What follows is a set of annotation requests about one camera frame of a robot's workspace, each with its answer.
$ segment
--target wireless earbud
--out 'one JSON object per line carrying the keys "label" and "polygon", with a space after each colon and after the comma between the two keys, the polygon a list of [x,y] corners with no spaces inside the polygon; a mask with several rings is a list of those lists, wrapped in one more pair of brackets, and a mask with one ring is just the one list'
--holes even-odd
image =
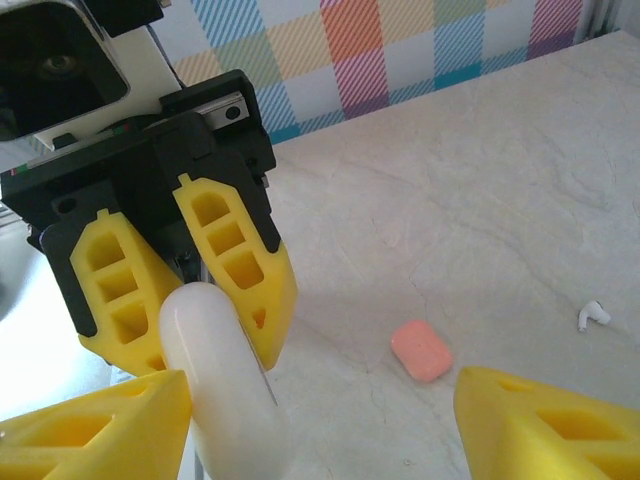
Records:
{"label": "wireless earbud", "polygon": [[587,319],[590,318],[598,322],[601,325],[606,325],[611,321],[611,315],[604,311],[602,305],[592,300],[587,303],[582,310],[580,310],[580,315],[578,316],[578,331],[586,332],[587,331]]}

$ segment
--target white earbud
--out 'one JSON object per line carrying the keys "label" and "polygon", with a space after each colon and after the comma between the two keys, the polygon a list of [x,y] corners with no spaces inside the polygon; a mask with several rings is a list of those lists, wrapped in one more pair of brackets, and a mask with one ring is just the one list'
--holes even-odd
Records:
{"label": "white earbud", "polygon": [[208,283],[175,290],[160,310],[169,368],[184,370],[196,450],[216,480],[280,480],[291,458],[288,420],[229,297]]}
{"label": "white earbud", "polygon": [[611,315],[604,311],[602,305],[592,300],[587,303],[578,316],[578,331],[587,331],[587,319],[590,318],[601,325],[606,325],[611,321]]}

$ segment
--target black plastic part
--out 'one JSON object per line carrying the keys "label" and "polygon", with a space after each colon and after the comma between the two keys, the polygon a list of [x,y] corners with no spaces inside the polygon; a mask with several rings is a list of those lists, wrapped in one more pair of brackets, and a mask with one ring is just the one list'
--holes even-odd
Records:
{"label": "black plastic part", "polygon": [[84,0],[110,37],[117,37],[164,17],[158,0]]}
{"label": "black plastic part", "polygon": [[40,253],[44,253],[42,251],[42,246],[40,245],[40,235],[42,232],[35,228],[33,225],[29,226],[29,236],[27,237],[27,243],[31,245],[33,248],[38,250]]}
{"label": "black plastic part", "polygon": [[[197,249],[173,197],[183,173],[235,187],[266,249],[278,250],[280,235],[260,181],[275,166],[273,149],[249,81],[239,71],[224,78],[207,82],[207,91],[199,85],[163,99],[164,120],[147,128],[75,144],[54,152],[58,156],[51,162],[17,175],[2,174],[3,202],[32,226],[31,244],[43,232],[38,243],[81,335],[93,336],[97,330],[69,258],[99,210],[123,212],[167,264],[178,264],[189,277],[185,280],[197,275],[196,263],[184,264]],[[208,103],[236,91],[244,95],[250,118],[211,132],[191,111],[200,106],[192,92]]]}
{"label": "black plastic part", "polygon": [[68,147],[76,143],[78,139],[73,136],[72,133],[65,133],[53,139],[53,148],[60,150],[61,148]]}
{"label": "black plastic part", "polygon": [[110,125],[105,130],[112,130],[116,132],[118,130],[121,130],[122,132],[138,132],[140,130],[144,130],[149,125],[157,122],[160,119],[162,119],[162,117],[158,115],[138,115],[137,117],[131,117],[116,122],[113,125]]}
{"label": "black plastic part", "polygon": [[46,130],[127,95],[125,79],[83,16],[59,1],[2,12],[0,140]]}

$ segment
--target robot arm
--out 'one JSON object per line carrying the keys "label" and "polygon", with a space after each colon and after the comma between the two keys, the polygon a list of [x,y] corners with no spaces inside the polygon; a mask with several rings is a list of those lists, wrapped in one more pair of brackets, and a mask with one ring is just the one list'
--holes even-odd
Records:
{"label": "robot arm", "polygon": [[0,0],[3,131],[55,148],[2,174],[2,200],[31,225],[82,343],[111,363],[164,368],[157,304],[202,259],[269,369],[296,296],[266,195],[271,143],[242,72],[181,86],[147,27],[161,17],[157,0]]}

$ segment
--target striped pattern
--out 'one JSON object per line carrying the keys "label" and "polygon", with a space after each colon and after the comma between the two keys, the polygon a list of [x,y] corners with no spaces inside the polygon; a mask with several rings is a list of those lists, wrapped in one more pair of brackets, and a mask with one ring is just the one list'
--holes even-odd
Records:
{"label": "striped pattern", "polygon": [[528,48],[522,47],[511,50],[503,55],[488,58],[482,62],[482,75],[497,72],[498,70],[522,63],[527,59],[527,53]]}
{"label": "striped pattern", "polygon": [[347,108],[388,92],[382,49],[335,65],[342,105]]}
{"label": "striped pattern", "polygon": [[485,0],[435,0],[436,27],[457,22],[463,18],[483,13]]}
{"label": "striped pattern", "polygon": [[271,139],[271,143],[276,145],[278,143],[291,140],[292,138],[299,137],[300,135],[302,135],[302,132],[300,132],[300,126],[298,124],[293,124],[269,133],[269,138]]}
{"label": "striped pattern", "polygon": [[433,0],[378,0],[385,45],[433,30]]}
{"label": "striped pattern", "polygon": [[225,72],[234,68],[244,70],[256,88],[282,81],[266,32],[227,43],[216,49],[216,55]]}
{"label": "striped pattern", "polygon": [[343,0],[323,8],[322,17],[336,63],[383,46],[376,0]]}
{"label": "striped pattern", "polygon": [[175,65],[176,73],[188,87],[222,73],[213,49],[183,58]]}
{"label": "striped pattern", "polygon": [[538,58],[542,55],[547,55],[548,53],[557,52],[563,48],[570,47],[573,45],[575,35],[576,32],[571,31],[562,33],[555,37],[547,38],[546,40],[542,40],[538,43],[531,43],[529,44],[527,59],[531,60],[533,58]]}
{"label": "striped pattern", "polygon": [[275,132],[296,122],[287,90],[279,83],[256,91],[262,122],[268,132]]}
{"label": "striped pattern", "polygon": [[357,105],[344,107],[344,116],[347,120],[351,118],[361,117],[367,113],[375,112],[389,106],[389,95],[384,94],[379,97],[370,98]]}
{"label": "striped pattern", "polygon": [[29,146],[33,148],[38,155],[42,156],[51,151],[49,150],[49,148],[47,148],[47,146],[44,143],[42,143],[36,137],[27,137],[26,140]]}
{"label": "striped pattern", "polygon": [[285,80],[331,65],[320,12],[270,28],[267,37]]}
{"label": "striped pattern", "polygon": [[305,133],[314,132],[321,128],[330,127],[336,123],[344,122],[344,120],[344,111],[338,110],[337,112],[327,113],[325,115],[312,118],[311,120],[307,120],[306,122],[302,122],[300,124],[300,131],[302,132],[302,135],[304,135]]}
{"label": "striped pattern", "polygon": [[398,103],[406,102],[412,98],[432,92],[433,88],[433,80],[431,79],[414,85],[409,85],[408,87],[400,88],[391,92],[389,95],[389,103],[391,103],[391,105],[396,105]]}
{"label": "striped pattern", "polygon": [[472,15],[436,28],[436,75],[458,70],[482,59],[484,14]]}
{"label": "striped pattern", "polygon": [[482,64],[474,63],[458,70],[454,70],[453,72],[438,75],[433,81],[434,89],[441,90],[443,88],[457,85],[458,83],[466,82],[472,78],[479,77],[481,71]]}
{"label": "striped pattern", "polygon": [[[575,32],[585,26],[581,10],[592,4],[592,0],[189,1],[193,7],[187,12],[189,21],[199,20],[200,38],[206,38],[211,48],[182,48],[205,51],[178,61],[177,73],[193,85],[234,68],[244,70],[258,92],[273,142],[572,45]],[[177,20],[171,20],[176,28]],[[179,35],[168,40],[176,45],[186,41]],[[484,61],[483,52],[488,57]]]}
{"label": "striped pattern", "polygon": [[264,30],[255,0],[191,0],[212,47]]}
{"label": "striped pattern", "polygon": [[582,11],[582,0],[537,0],[530,44],[575,32]]}
{"label": "striped pattern", "polygon": [[511,0],[487,0],[487,8],[496,8],[511,3]]}

